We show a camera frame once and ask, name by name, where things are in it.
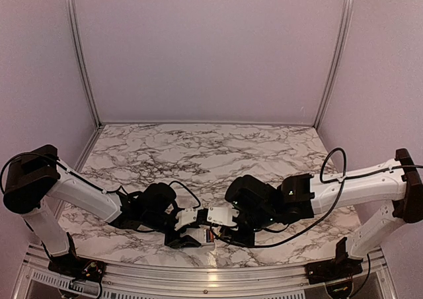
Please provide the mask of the white remote control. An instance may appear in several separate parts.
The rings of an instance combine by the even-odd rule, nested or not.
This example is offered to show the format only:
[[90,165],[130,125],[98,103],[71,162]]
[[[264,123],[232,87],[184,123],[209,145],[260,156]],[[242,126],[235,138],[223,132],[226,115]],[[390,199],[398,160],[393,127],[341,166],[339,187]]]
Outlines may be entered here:
[[209,228],[187,228],[181,236],[191,236],[202,244],[202,247],[215,245],[215,238],[213,243],[206,243],[206,230]]

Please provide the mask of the orange black battery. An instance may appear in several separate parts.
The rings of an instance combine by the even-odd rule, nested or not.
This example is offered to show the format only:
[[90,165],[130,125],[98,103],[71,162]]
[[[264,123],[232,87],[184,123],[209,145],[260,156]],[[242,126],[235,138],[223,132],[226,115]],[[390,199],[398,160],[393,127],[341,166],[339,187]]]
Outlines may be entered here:
[[209,230],[206,230],[205,235],[206,235],[206,243],[214,242],[214,235]]

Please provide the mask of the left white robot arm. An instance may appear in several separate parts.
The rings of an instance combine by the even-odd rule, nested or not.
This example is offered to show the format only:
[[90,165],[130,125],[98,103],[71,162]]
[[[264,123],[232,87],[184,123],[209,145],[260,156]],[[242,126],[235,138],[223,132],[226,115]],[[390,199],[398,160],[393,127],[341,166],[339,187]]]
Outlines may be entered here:
[[71,236],[45,204],[46,197],[73,204],[120,230],[160,232],[165,245],[173,249],[201,246],[175,228],[180,208],[169,185],[153,183],[144,191],[131,193],[122,187],[108,191],[70,168],[53,145],[10,158],[1,169],[1,192],[5,207],[21,215],[51,260],[70,276],[83,271],[83,260],[77,256]]

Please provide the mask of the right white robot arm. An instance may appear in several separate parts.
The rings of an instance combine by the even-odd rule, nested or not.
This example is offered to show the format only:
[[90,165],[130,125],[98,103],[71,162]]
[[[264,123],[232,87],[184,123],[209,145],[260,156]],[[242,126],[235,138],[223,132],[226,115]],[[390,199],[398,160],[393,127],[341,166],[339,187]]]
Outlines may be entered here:
[[212,208],[211,224],[220,226],[218,238],[230,245],[255,248],[255,233],[272,224],[290,225],[321,218],[335,208],[382,201],[383,206],[352,235],[336,245],[336,257],[327,271],[343,277],[382,240],[405,224],[422,221],[422,180],[419,165],[405,148],[379,165],[324,176],[304,173],[286,177],[276,188],[245,175],[236,178],[225,193],[231,208]]

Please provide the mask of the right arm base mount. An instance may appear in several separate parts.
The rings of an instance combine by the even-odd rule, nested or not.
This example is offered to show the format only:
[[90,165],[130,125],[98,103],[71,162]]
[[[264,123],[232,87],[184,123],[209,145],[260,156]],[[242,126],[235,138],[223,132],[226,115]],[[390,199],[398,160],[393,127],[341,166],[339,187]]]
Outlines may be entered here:
[[330,282],[342,278],[352,277],[363,272],[363,259],[352,259],[346,249],[347,237],[343,237],[336,244],[335,257],[305,265],[305,272],[309,284]]

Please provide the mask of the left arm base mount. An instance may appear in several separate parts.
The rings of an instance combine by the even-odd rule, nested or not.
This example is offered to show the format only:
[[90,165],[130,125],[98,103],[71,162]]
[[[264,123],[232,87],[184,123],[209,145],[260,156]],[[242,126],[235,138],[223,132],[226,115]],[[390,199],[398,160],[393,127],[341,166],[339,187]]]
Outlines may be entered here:
[[65,255],[50,255],[47,249],[44,248],[50,260],[48,269],[55,273],[72,277],[74,280],[102,282],[106,266],[105,262],[78,256],[71,235],[69,233],[66,233],[66,235],[69,249]]

